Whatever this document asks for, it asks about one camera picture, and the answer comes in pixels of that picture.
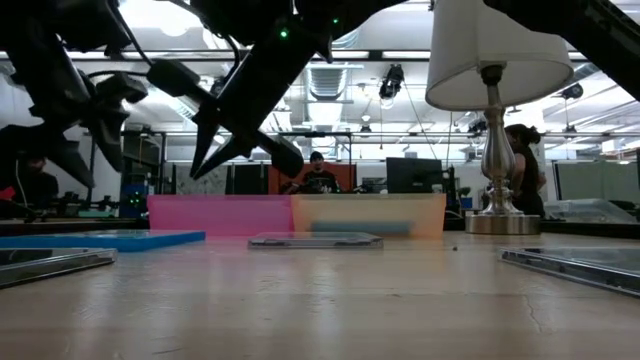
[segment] man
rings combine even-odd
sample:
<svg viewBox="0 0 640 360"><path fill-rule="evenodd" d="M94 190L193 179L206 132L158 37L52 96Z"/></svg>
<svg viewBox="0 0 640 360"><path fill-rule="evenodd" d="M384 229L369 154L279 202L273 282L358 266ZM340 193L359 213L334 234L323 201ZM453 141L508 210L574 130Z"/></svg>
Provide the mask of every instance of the man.
<svg viewBox="0 0 640 360"><path fill-rule="evenodd" d="M34 209L46 209L49 202L58 196L58 180L55 176L44 171L47 160L44 156L31 155L20 161L18 175L13 179L12 187L15 191L13 201L26 202Z"/></svg>
<svg viewBox="0 0 640 360"><path fill-rule="evenodd" d="M313 165L313 170L304 174L302 182L307 185L321 190L323 193L337 193L338 181L336 176L324 169L324 157L317 151L314 151L309 157L309 162Z"/></svg>

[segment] lamp stem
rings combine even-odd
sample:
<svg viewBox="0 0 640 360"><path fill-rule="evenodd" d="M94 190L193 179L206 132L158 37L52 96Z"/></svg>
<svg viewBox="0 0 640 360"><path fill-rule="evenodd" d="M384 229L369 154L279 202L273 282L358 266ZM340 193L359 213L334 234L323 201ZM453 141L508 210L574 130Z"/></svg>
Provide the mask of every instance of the lamp stem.
<svg viewBox="0 0 640 360"><path fill-rule="evenodd" d="M487 85L489 100L489 106L484 112L487 118L487 143L482 156L482 173L493 185L489 206L482 214L522 215L522 212L511 203L511 191L507 187L515 167L515 157L504 131L505 107L502 105L498 90L502 69L500 65L492 65L481 71L482 80Z"/></svg>

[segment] blue tray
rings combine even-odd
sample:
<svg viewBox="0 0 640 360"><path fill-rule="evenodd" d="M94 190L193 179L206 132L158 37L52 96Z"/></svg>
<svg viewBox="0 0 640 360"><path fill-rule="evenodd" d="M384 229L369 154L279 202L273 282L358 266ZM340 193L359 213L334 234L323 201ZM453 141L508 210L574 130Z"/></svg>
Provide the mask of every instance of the blue tray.
<svg viewBox="0 0 640 360"><path fill-rule="evenodd" d="M204 231L102 230L83 233L0 237L0 248L103 248L139 252L202 241Z"/></svg>

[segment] desk lamp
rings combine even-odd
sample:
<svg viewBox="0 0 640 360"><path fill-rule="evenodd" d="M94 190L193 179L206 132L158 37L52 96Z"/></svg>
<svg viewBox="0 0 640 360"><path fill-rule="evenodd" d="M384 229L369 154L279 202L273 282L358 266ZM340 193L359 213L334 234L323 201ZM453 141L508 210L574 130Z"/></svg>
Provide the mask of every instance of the desk lamp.
<svg viewBox="0 0 640 360"><path fill-rule="evenodd" d="M467 232L539 233L540 218L514 208L507 182L515 158L504 131L505 108L540 99L573 76L564 40L527 30L481 0L438 1L426 101L448 111L484 111L482 173L493 184L489 206L466 219Z"/></svg>

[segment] black monitor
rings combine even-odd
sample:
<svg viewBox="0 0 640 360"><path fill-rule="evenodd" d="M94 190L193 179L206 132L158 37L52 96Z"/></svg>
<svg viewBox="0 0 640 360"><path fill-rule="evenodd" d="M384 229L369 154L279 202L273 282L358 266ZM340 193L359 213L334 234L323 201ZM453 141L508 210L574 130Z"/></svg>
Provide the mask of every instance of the black monitor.
<svg viewBox="0 0 640 360"><path fill-rule="evenodd" d="M389 194L432 193L442 186L442 162L432 159L387 158Z"/></svg>

